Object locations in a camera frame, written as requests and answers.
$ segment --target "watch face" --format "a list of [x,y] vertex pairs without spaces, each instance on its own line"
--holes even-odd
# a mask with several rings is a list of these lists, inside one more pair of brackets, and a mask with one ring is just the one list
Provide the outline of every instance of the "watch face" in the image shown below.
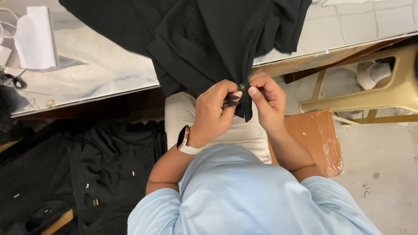
[[183,129],[181,129],[180,133],[178,134],[177,148],[179,148],[179,146],[183,143],[185,134],[186,134],[186,126],[183,127]]

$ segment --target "person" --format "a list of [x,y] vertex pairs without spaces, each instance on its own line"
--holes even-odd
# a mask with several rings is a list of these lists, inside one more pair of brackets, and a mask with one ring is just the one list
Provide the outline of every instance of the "person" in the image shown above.
[[[264,73],[249,81],[248,123],[235,107],[222,108],[228,93],[242,96],[227,80],[196,101],[186,93],[166,99],[172,147],[152,169],[128,234],[381,234],[288,133],[279,85]],[[267,137],[280,166],[269,164]]]

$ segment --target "light blue shirt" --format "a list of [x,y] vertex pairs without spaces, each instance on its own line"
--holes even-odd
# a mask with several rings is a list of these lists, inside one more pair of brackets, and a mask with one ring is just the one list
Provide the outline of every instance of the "light blue shirt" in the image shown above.
[[145,196],[128,234],[381,234],[337,183],[319,176],[299,183],[237,145],[196,155],[179,187]]

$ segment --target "white watch strap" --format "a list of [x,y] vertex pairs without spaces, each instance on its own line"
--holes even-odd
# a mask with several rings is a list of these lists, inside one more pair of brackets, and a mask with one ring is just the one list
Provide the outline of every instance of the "white watch strap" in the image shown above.
[[191,155],[196,155],[196,154],[202,152],[202,150],[205,147],[206,147],[206,145],[203,146],[203,147],[201,147],[201,148],[193,148],[193,147],[190,147],[190,146],[183,145],[179,150],[182,151],[183,153],[187,153],[187,154],[191,154]]

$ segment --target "hand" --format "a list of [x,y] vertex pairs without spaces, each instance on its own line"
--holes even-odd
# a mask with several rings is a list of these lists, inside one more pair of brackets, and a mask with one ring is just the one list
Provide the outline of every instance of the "hand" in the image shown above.
[[256,73],[249,78],[248,94],[258,110],[258,120],[267,134],[285,130],[286,94],[267,74]]
[[223,80],[197,98],[196,119],[190,128],[187,146],[201,148],[228,130],[234,119],[235,106],[222,109],[222,105],[229,92],[242,96],[237,84]]

